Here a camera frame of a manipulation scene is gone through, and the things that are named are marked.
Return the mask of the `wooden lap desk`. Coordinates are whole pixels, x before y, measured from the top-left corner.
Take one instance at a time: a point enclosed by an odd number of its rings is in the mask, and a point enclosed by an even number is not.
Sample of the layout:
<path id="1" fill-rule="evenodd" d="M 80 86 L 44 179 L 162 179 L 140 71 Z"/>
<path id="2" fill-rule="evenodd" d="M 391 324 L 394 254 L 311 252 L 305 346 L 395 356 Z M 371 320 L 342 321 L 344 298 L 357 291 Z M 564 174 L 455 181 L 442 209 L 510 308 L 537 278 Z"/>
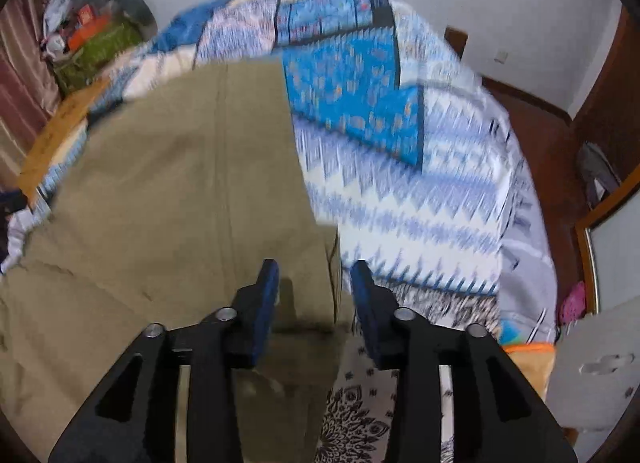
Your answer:
<path id="1" fill-rule="evenodd" d="M 29 207 L 36 205 L 37 186 L 47 174 L 56 151 L 86 118 L 90 106 L 110 84 L 108 78 L 98 78 L 89 87 L 70 94 L 36 138 L 17 178 L 17 188 L 27 197 Z"/>

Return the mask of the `blue patchwork bed quilt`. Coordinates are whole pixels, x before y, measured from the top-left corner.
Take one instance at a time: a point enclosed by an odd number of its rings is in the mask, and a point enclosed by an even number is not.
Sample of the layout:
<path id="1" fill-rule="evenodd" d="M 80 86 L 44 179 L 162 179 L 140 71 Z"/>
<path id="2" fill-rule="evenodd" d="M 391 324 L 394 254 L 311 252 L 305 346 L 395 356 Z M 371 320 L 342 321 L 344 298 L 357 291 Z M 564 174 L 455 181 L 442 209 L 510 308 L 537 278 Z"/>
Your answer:
<path id="1" fill-rule="evenodd" d="M 338 235 L 345 340 L 311 462 L 377 462 L 395 379 L 364 351 L 349 268 L 431 321 L 551 344 L 555 273 L 506 110 L 402 0 L 213 0 L 111 72 L 87 128 L 40 182 L 18 244 L 52 212 L 89 132 L 123 104 L 213 63 L 276 59 L 311 212 Z"/>

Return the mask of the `grey bag on floor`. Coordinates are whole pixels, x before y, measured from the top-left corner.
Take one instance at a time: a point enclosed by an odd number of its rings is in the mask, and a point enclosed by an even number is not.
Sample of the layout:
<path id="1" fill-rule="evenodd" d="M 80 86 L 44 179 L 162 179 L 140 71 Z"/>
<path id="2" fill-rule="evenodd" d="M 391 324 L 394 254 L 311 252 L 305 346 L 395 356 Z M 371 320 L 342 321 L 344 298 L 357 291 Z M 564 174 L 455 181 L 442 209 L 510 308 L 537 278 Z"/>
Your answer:
<path id="1" fill-rule="evenodd" d="M 603 151 L 592 142 L 584 142 L 576 156 L 577 169 L 585 183 L 586 199 L 595 208 L 622 183 Z"/>

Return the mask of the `white sliding wardrobe door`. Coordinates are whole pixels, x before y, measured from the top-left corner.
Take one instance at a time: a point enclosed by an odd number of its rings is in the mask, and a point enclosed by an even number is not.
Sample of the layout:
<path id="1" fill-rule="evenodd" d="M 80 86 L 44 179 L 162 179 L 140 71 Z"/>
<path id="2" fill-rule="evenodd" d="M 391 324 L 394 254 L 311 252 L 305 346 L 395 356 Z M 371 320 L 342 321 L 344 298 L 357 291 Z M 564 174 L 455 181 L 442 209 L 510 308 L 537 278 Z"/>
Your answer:
<path id="1" fill-rule="evenodd" d="M 576 223 L 587 313 L 639 296 L 639 168 Z"/>

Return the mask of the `orange box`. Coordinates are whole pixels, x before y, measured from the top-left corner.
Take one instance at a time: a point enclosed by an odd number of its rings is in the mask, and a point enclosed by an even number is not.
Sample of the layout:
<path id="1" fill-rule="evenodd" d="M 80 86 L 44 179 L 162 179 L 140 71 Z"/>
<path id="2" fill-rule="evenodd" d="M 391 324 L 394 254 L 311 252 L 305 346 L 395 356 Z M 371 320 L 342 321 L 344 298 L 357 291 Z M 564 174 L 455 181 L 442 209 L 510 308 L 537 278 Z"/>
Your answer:
<path id="1" fill-rule="evenodd" d="M 103 32 L 112 22 L 110 14 L 99 15 L 88 21 L 76 19 L 70 27 L 70 33 L 66 38 L 66 45 L 70 51 L 76 51 L 85 43 Z"/>

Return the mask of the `brown wooden door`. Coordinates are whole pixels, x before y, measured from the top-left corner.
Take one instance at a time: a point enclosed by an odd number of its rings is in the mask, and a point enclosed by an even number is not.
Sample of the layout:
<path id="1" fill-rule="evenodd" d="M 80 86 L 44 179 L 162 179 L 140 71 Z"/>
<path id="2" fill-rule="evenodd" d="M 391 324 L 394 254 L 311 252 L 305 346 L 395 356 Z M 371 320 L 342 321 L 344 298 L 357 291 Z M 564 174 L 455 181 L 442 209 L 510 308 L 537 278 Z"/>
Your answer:
<path id="1" fill-rule="evenodd" d="M 639 165 L 639 23 L 622 7 L 608 56 L 572 128 L 596 144 L 620 178 Z"/>

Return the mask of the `red striped curtain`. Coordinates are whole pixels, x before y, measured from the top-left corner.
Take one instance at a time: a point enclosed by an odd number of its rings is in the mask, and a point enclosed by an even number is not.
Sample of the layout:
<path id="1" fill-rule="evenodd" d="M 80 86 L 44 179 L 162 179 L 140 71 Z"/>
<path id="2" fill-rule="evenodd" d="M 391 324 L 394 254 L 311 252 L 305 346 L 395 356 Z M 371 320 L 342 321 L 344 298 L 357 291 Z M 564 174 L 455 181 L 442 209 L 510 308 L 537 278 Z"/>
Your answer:
<path id="1" fill-rule="evenodd" d="M 1 188 L 15 186 L 29 150 L 61 102 L 43 59 L 49 0 L 8 0 L 1 8 Z"/>

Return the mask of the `grey neck pillow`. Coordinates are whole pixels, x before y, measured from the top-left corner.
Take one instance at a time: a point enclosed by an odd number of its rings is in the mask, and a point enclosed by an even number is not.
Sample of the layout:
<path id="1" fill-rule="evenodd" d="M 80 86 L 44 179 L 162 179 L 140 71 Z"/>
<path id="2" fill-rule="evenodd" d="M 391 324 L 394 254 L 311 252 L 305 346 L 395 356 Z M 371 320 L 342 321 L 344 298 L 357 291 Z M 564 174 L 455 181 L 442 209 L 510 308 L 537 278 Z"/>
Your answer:
<path id="1" fill-rule="evenodd" d="M 144 40 L 150 40 L 157 33 L 157 22 L 144 0 L 85 0 L 93 7 L 107 8 L 116 18 L 126 18 L 141 34 Z"/>

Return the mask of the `white bedside cabinet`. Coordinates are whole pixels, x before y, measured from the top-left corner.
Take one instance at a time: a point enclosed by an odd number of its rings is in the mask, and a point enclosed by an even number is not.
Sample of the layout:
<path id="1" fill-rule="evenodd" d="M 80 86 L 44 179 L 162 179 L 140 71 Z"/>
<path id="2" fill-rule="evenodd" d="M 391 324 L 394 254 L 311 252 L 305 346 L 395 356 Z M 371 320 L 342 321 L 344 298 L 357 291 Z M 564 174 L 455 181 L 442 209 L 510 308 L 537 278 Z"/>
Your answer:
<path id="1" fill-rule="evenodd" d="M 572 324 L 555 346 L 546 403 L 578 431 L 581 462 L 603 445 L 639 385 L 639 299 Z"/>

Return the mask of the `khaki olive pants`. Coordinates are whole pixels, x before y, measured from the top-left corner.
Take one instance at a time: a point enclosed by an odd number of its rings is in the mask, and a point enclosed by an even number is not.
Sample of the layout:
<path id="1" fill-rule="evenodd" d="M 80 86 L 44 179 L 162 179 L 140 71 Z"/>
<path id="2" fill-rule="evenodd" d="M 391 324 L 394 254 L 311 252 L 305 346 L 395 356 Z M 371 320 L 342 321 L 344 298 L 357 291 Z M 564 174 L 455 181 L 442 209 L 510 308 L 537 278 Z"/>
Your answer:
<path id="1" fill-rule="evenodd" d="M 89 132 L 1 285 L 1 408 L 40 459 L 131 341 L 227 306 L 280 268 L 238 408 L 252 462 L 314 458 L 345 332 L 337 231 L 320 224 L 276 59 L 213 63 Z"/>

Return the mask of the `green laundry basket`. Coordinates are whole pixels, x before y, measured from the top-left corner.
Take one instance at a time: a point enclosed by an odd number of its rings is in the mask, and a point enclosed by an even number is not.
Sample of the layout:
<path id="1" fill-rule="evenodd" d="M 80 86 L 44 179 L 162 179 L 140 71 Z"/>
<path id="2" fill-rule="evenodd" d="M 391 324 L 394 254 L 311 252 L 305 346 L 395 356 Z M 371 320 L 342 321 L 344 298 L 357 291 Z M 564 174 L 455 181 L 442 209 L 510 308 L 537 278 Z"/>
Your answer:
<path id="1" fill-rule="evenodd" d="M 110 24 L 68 58 L 52 64 L 52 72 L 62 95 L 66 97 L 90 85 L 116 56 L 142 41 L 142 35 L 134 24 L 127 21 Z"/>

